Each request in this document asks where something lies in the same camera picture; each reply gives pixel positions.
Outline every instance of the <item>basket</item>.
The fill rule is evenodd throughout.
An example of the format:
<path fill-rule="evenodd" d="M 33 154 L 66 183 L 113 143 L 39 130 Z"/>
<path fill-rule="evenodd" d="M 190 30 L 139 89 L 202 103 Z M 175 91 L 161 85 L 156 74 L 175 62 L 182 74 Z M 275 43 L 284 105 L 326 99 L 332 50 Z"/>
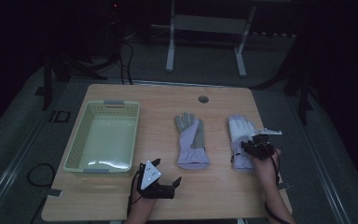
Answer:
<path fill-rule="evenodd" d="M 139 103 L 130 101 L 87 102 L 63 169 L 80 173 L 128 173 L 139 109 Z"/>

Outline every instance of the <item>gray carpet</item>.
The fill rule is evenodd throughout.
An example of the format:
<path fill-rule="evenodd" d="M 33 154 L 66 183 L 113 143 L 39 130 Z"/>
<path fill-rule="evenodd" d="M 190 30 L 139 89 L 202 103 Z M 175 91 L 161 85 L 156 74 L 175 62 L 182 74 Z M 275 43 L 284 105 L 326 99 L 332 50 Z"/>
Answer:
<path fill-rule="evenodd" d="M 200 47 L 178 44 L 174 70 L 166 73 L 166 44 L 129 40 L 133 47 L 131 77 L 135 84 L 249 87 L 276 74 L 292 42 L 293 39 L 286 37 L 251 36 L 243 53 L 248 77 L 242 78 L 238 77 L 232 48 L 212 48 L 202 43 Z M 124 63 L 127 63 L 131 56 L 130 48 L 123 46 L 122 54 Z M 42 162 L 58 167 L 89 84 L 121 83 L 117 64 L 104 70 L 100 74 L 109 77 L 107 81 L 74 73 L 69 83 L 54 82 L 54 101 L 46 112 L 41 111 L 43 99 L 34 96 L 36 88 L 42 85 L 39 71 L 30 78 L 0 119 L 0 178 L 9 176 L 5 173 L 8 166 L 10 170 L 18 171 L 7 181 L 10 184 L 3 188 L 0 223 L 30 223 L 33 220 L 43 202 L 39 195 L 43 188 L 31 186 L 27 174 Z M 254 91 L 254 95 L 265 127 L 283 132 L 282 136 L 272 136 L 271 142 L 282 150 L 281 174 L 283 180 L 292 186 L 287 193 L 297 223 L 358 223 L 358 174 L 334 126 L 312 97 L 309 100 L 313 110 L 307 112 L 309 125 L 303 126 L 296 115 L 298 96 L 285 96 L 282 93 L 284 84 L 285 80 L 264 91 Z M 53 110 L 70 111 L 69 122 L 49 122 Z M 24 155 L 20 153 L 19 156 L 18 152 L 26 153 L 22 163 L 16 166 L 11 164 L 13 159 Z M 47 183 L 50 173 L 40 169 L 33 178 Z M 334 201 L 331 194 L 335 194 L 339 201 Z M 260 218 L 247 221 L 266 223 Z M 45 221 L 37 214 L 34 223 Z"/>

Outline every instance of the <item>glove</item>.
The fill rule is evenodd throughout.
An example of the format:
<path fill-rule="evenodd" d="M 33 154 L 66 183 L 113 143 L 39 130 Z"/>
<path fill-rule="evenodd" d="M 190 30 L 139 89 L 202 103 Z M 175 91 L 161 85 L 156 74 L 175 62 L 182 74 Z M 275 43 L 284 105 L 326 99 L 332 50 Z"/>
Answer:
<path fill-rule="evenodd" d="M 244 116 L 233 115 L 228 118 L 229 131 L 231 136 L 232 149 L 232 168 L 240 172 L 250 172 L 254 170 L 251 155 L 246 153 L 241 147 L 241 142 L 252 140 L 255 136 L 255 126 Z"/>
<path fill-rule="evenodd" d="M 202 119 L 185 112 L 182 117 L 175 116 L 175 123 L 180 134 L 178 166 L 188 170 L 207 167 L 210 162 L 205 152 Z"/>

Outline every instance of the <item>background table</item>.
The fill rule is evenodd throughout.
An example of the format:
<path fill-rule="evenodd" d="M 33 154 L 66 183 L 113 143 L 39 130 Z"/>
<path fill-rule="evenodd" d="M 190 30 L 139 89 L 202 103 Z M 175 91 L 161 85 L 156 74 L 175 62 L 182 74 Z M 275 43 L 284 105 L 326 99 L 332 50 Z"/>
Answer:
<path fill-rule="evenodd" d="M 199 102 L 201 95 L 209 102 Z M 188 86 L 90 85 L 80 108 L 89 100 L 126 100 L 141 104 L 137 144 L 133 159 L 136 171 L 140 162 L 160 158 L 160 184 L 170 185 L 181 176 L 174 199 L 158 200 L 151 219 L 200 219 L 263 217 L 264 200 L 252 173 L 231 168 L 228 117 L 242 114 L 263 128 L 252 93 L 247 89 Z M 189 171 L 176 165 L 179 133 L 173 118 L 183 112 L 204 120 L 205 147 L 211 165 Z M 79 124 L 77 118 L 74 129 Z M 75 134 L 72 132 L 68 142 Z M 57 171 L 53 189 L 61 197 L 49 197 L 42 212 L 46 221 L 123 220 L 126 218 L 132 176 L 84 175 L 65 172 L 62 167 L 67 146 Z M 286 205 L 291 205 L 285 190 Z"/>

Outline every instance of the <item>person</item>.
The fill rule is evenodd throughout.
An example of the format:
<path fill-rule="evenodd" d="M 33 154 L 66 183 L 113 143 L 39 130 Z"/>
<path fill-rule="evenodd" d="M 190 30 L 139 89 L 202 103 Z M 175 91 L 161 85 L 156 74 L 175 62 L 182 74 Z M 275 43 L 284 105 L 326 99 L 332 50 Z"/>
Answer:
<path fill-rule="evenodd" d="M 272 155 L 275 164 L 278 164 L 280 154 L 281 151 L 276 149 Z M 269 210 L 286 223 L 295 224 L 296 222 L 284 204 L 283 198 L 276 185 L 276 173 L 273 162 L 268 159 L 261 161 L 256 157 L 252 157 L 252 162 L 255 166 L 255 176 L 264 192 L 266 205 Z M 132 195 L 131 211 L 124 223 L 145 224 L 152 214 L 157 199 L 142 198 L 141 194 L 136 190 L 136 187 L 132 189 Z M 268 216 L 268 222 L 270 224 L 281 223 L 270 216 Z"/>

